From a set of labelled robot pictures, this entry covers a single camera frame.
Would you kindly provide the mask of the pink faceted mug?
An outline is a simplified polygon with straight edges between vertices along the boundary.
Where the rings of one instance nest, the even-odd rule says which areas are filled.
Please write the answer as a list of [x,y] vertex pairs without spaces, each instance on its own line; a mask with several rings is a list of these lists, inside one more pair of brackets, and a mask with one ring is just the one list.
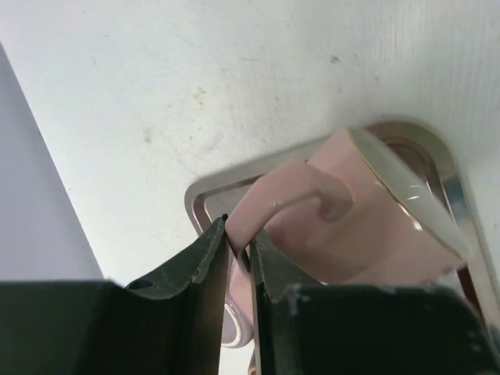
[[429,284],[462,268],[473,249],[431,192],[429,169],[408,145],[357,128],[262,175],[225,226],[234,258],[223,344],[239,348],[253,336],[248,247],[259,232],[324,284]]

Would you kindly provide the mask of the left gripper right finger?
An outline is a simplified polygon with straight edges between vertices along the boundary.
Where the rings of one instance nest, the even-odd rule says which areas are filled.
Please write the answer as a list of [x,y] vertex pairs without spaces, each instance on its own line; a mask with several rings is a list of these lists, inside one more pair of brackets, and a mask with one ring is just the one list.
[[254,374],[496,374],[474,308],[446,287],[323,285],[265,233],[250,245]]

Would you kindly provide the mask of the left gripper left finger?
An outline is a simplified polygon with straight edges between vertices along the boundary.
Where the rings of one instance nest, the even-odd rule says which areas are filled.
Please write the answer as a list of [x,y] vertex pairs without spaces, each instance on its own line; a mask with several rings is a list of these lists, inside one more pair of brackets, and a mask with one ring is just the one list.
[[4,374],[215,374],[229,251],[225,218],[126,287],[4,282]]

